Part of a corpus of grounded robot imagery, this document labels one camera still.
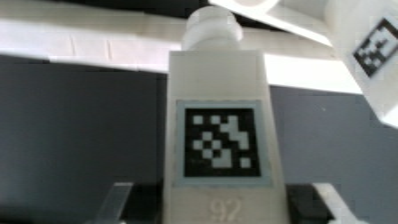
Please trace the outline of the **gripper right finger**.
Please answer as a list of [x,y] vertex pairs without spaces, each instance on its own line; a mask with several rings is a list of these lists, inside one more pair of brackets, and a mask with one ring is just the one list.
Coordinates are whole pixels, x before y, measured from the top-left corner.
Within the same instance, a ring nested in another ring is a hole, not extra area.
[[292,224],[370,224],[358,218],[331,183],[288,184]]

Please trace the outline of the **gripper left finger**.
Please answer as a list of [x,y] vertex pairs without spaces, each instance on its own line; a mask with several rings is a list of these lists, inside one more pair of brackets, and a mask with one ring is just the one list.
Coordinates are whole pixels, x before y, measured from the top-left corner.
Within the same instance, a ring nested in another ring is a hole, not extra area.
[[88,224],[162,224],[162,187],[116,182]]

